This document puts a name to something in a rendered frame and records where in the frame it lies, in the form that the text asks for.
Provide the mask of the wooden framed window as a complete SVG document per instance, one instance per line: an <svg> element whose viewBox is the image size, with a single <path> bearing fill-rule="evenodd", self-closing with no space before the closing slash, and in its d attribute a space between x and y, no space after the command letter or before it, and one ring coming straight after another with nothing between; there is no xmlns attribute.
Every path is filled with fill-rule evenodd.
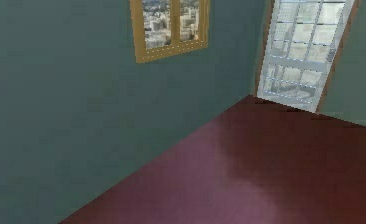
<svg viewBox="0 0 366 224"><path fill-rule="evenodd" d="M208 47L210 0L129 0L138 64Z"/></svg>

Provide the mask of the white glass paned door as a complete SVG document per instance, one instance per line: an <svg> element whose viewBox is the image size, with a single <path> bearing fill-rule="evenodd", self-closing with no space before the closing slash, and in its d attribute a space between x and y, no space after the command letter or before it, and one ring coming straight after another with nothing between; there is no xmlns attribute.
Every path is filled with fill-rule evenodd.
<svg viewBox="0 0 366 224"><path fill-rule="evenodd" d="M256 96L317 112L360 1L270 0Z"/></svg>

